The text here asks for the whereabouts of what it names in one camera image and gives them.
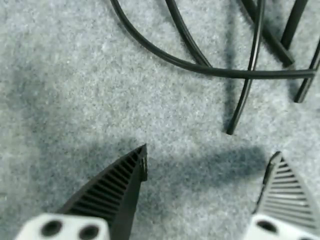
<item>ribbed rubber pad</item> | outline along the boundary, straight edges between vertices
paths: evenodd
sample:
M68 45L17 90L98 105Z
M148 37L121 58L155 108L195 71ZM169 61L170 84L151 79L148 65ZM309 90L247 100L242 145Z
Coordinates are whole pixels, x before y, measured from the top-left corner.
M143 145L100 172L58 212L102 218L112 240L129 239L140 185L147 176L147 146Z
M277 152L267 167L257 213L320 233L319 210L296 171Z

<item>screw hole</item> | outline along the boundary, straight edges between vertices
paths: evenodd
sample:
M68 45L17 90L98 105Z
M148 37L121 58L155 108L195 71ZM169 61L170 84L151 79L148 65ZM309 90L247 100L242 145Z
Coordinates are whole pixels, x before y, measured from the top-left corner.
M277 233L277 228L269 221L261 220L257 222L257 225L268 232Z
M41 229L41 233L45 237L52 237L60 232L62 223L59 220L52 220L47 222Z
M98 235L98 233L99 228L97 226L89 225L80 231L79 237L82 240L92 240Z

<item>white plastic block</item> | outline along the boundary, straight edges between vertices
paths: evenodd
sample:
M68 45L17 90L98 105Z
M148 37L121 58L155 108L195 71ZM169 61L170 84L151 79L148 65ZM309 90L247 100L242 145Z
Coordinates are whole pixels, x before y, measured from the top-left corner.
M102 218L43 213L27 221L15 240L110 240L110 235Z

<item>black cable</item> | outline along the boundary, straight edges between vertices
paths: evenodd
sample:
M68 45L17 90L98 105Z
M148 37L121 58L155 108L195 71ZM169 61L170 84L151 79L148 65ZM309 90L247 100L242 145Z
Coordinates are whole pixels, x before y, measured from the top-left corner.
M253 0L241 0L247 13L249 14L252 21L256 22L256 12L257 8ZM289 51L282 45L282 43L278 40L276 36L274 36L270 29L264 25L262 36L264 37L265 41L269 44L272 48L274 53L277 55L279 60L283 63L285 67L292 65L295 60Z
M172 19L174 21L174 24L176 28L178 29L186 47L188 48L190 54L193 56L195 61L203 66L211 67L210 62L206 59L205 55L201 52L199 47L197 46L196 42L192 38L180 12L177 7L177 4L175 0L165 0L166 5L168 6L168 9L170 11L170 14L172 16Z
M301 78L312 78L315 74L313 69L304 70L285 70L285 71L248 71L248 70L235 70L235 69L223 69L201 66L198 64L193 64L188 61L182 60L175 56L168 54L167 52L161 50L160 48L149 42L140 32L132 25L128 20L127 16L124 14L118 0L110 0L115 13L122 21L126 30L131 34L131 36L137 40L142 46L147 50L157 55L161 59L176 65L180 68L193 71L200 74L232 78L232 79L301 79Z
M310 69L314 69L315 71L318 71L320 65L320 39L318 42L318 46L316 47L314 56L312 58L311 64L310 64ZM301 87L298 90L298 93L296 94L294 98L295 103L302 103L308 93L308 90L314 80L314 76L311 78L305 78L302 82Z
M261 33L262 29L264 27L264 12L266 7L266 1L265 0L258 0L257 9L256 12L256 21L254 24L254 36L253 36L253 42L252 42L252 48L251 48L251 55L250 55L250 61L248 70L254 71L256 69L257 61L258 61L258 55L259 55L259 48L261 43ZM234 131L237 127L237 124L239 122L239 119L241 117L241 114L243 112L243 109L245 107L247 98L249 96L252 79L246 79L244 81L243 89L241 92L241 96L239 99L239 102L236 106L236 109L234 111L234 114L232 116L232 119L229 123L228 129L226 131L227 134L232 135L234 134Z
M295 0L290 16L288 18L288 22L286 23L281 38L281 43L287 50L289 49L292 39L294 38L299 21L301 19L302 13L305 10L307 2L308 0Z

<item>gray carpet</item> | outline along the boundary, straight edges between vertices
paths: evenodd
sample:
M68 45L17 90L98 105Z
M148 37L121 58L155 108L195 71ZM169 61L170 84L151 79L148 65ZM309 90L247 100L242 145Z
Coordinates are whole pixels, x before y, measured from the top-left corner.
M293 0L267 1L280 38ZM120 1L161 49L192 61L164 0ZM253 25L234 0L179 0L194 40L215 67L246 69ZM320 37L309 1L292 42L308 68ZM320 203L320 74L304 103L301 80L255 80L235 135L225 126L243 79L172 66L136 43L109 0L0 2L0 236L52 212L119 156L147 143L132 240L236 240L275 151ZM280 70L265 43L257 69Z

